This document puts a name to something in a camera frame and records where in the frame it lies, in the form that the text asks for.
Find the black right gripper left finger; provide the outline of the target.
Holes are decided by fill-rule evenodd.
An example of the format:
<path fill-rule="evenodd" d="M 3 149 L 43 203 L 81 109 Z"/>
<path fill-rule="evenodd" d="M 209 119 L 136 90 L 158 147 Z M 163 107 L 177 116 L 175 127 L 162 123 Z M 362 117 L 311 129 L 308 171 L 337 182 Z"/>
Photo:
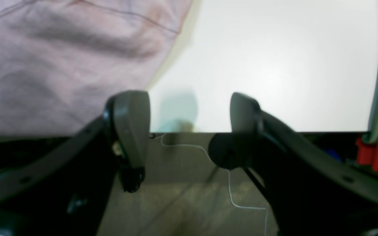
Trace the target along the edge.
<path fill-rule="evenodd" d="M 115 178 L 128 193 L 145 179 L 150 115 L 147 91 L 123 91 L 55 150 L 0 173 L 0 236 L 96 235 Z"/>

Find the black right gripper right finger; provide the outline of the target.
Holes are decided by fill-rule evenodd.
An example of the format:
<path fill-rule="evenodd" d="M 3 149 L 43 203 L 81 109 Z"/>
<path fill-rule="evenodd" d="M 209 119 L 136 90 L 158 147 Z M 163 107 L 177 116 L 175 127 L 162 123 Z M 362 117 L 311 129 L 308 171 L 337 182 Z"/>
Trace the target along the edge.
<path fill-rule="evenodd" d="M 281 236 L 378 236 L 378 178 L 336 161 L 243 93 L 231 96 L 230 120 L 209 157 L 247 174 Z"/>

